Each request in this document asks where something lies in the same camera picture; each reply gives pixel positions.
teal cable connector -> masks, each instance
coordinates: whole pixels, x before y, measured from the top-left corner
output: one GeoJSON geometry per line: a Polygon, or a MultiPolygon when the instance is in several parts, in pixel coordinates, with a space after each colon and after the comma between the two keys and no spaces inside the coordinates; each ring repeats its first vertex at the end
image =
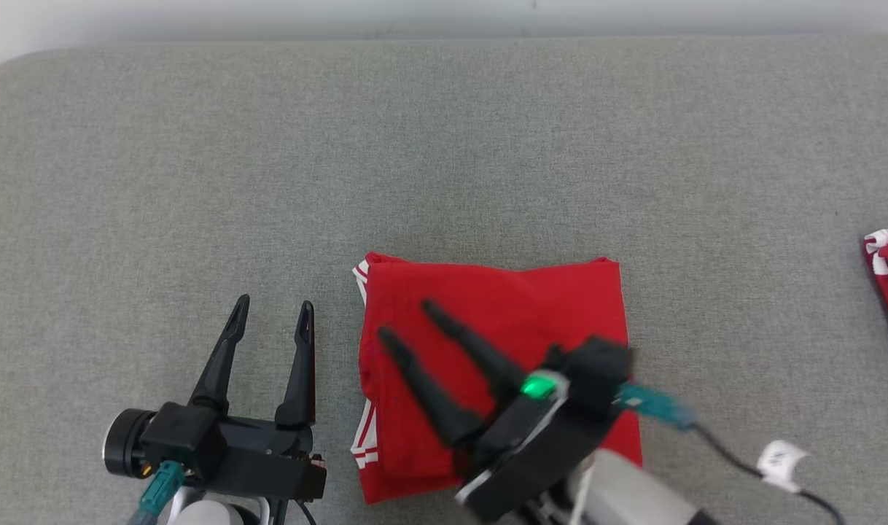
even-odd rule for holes
{"type": "Polygon", "coordinates": [[[162,462],[157,472],[149,482],[147,490],[140,498],[140,508],[130,518],[128,524],[148,525],[155,523],[158,515],[162,514],[162,509],[171,498],[174,498],[175,492],[182,487],[184,483],[184,469],[178,462],[162,462]]]}
{"type": "Polygon", "coordinates": [[[663,392],[645,388],[634,383],[625,383],[620,389],[620,405],[642,416],[660,419],[682,431],[690,428],[697,415],[690,406],[675,400],[663,392]]]}

gray fabric surface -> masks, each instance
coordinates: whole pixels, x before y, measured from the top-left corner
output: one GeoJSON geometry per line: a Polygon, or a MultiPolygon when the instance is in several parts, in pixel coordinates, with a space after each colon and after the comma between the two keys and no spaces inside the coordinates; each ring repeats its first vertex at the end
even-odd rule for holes
{"type": "MultiPolygon", "coordinates": [[[[350,269],[371,249],[619,260],[640,380],[751,461],[803,446],[801,484],[888,524],[888,324],[860,255],[883,227],[888,36],[24,57],[0,68],[0,525],[123,522],[143,486],[104,471],[107,425],[187,399],[243,292],[234,415],[271,415],[318,309],[319,522],[467,522],[447,493],[363,505],[350,269]]],[[[643,433],[647,468],[727,523],[826,522],[643,433]]]]}

white wall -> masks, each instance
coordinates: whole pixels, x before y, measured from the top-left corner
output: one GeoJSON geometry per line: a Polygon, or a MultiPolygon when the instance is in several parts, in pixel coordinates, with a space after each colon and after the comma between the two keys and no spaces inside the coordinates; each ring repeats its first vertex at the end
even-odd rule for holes
{"type": "Polygon", "coordinates": [[[888,0],[0,0],[0,63],[118,39],[888,31],[888,0]]]}

black cable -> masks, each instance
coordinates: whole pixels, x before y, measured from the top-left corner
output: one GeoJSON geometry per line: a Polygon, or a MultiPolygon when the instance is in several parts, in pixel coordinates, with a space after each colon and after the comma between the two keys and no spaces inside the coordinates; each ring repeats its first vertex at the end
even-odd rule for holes
{"type": "MultiPolygon", "coordinates": [[[[691,423],[690,429],[694,432],[697,432],[700,435],[700,438],[703,438],[707,445],[710,445],[714,451],[720,453],[723,456],[723,459],[726,459],[727,462],[733,463],[733,466],[738,468],[739,470],[745,472],[745,474],[753,475],[755,478],[761,479],[761,472],[758,472],[758,469],[754,468],[752,465],[744,463],[741,459],[737,458],[733,454],[733,452],[728,451],[726,446],[724,446],[720,440],[717,439],[717,436],[714,436],[713,433],[709,431],[704,425],[700,423],[694,422],[691,423]]],[[[801,498],[807,499],[808,501],[814,502],[824,511],[827,511],[832,516],[833,520],[836,521],[836,525],[845,525],[846,521],[843,519],[843,515],[840,514],[840,511],[836,509],[830,502],[826,499],[817,496],[813,492],[810,491],[799,491],[797,492],[798,496],[801,498]]]]}
{"type": "Polygon", "coordinates": [[[305,518],[308,519],[308,523],[311,523],[311,525],[317,525],[317,523],[314,522],[314,516],[311,515],[311,512],[308,512],[308,508],[305,506],[304,502],[301,502],[299,499],[295,499],[295,502],[300,506],[301,512],[305,513],[305,518]]]}

green led indicator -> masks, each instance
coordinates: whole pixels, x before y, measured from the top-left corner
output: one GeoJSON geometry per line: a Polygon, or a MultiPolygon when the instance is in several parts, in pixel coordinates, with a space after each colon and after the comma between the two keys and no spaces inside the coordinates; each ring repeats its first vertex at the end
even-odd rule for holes
{"type": "Polygon", "coordinates": [[[521,384],[521,393],[532,399],[548,399],[557,389],[553,380],[544,376],[528,376],[521,384]]]}

